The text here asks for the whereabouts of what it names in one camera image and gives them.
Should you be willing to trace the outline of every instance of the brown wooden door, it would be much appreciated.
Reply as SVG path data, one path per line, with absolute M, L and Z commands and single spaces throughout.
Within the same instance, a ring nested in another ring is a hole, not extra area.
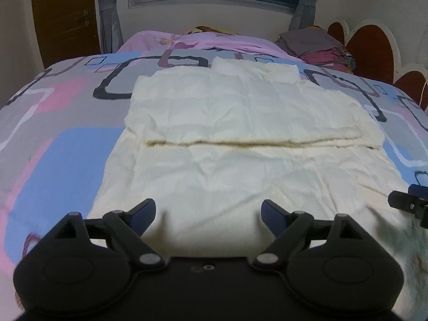
M 95 0 L 32 0 L 43 65 L 100 53 Z

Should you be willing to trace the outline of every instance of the silver bolt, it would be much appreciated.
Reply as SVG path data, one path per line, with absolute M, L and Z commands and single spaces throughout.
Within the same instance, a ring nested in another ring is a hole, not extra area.
M 261 264 L 273 264 L 278 261 L 278 256 L 273 253 L 262 253 L 257 256 L 257 261 Z
M 145 253 L 144 255 L 140 256 L 140 262 L 145 265 L 154 265 L 156 263 L 159 263 L 162 258 L 160 258 L 155 253 Z

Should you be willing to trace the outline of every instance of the wall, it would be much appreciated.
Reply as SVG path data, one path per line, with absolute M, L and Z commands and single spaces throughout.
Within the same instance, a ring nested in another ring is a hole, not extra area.
M 316 21 L 320 25 L 335 19 L 338 1 L 319 0 Z M 198 25 L 209 25 L 274 41 L 288 30 L 292 18 L 290 13 L 274 10 L 209 3 L 128 8 L 128 0 L 118 0 L 117 10 L 124 40 L 142 30 L 183 33 Z
M 0 107 L 39 72 L 26 31 L 24 0 L 0 0 Z
M 405 66 L 427 60 L 427 11 L 428 0 L 340 0 L 338 14 L 350 29 L 367 18 L 384 23 L 397 40 Z

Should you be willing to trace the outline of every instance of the patterned bed sheet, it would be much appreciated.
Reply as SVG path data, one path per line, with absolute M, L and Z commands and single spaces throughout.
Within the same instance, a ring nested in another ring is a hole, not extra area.
M 66 60 L 39 74 L 0 110 L 3 320 L 21 312 L 12 284 L 16 264 L 66 213 L 85 217 L 91 210 L 137 77 L 179 65 L 209 67 L 216 56 L 295 64 L 302 78 L 356 98 L 384 131 L 384 149 L 404 181 L 428 186 L 428 118 L 391 85 L 225 50 L 134 51 Z

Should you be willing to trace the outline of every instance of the headboard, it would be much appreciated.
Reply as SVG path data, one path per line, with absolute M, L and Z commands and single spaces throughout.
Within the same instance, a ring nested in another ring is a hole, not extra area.
M 367 19 L 352 31 L 345 21 L 337 21 L 328 33 L 346 46 L 355 58 L 355 75 L 393 84 L 419 104 L 428 70 L 421 64 L 401 65 L 400 50 L 394 35 L 378 20 Z M 428 85 L 425 85 L 421 108 L 428 106 Z

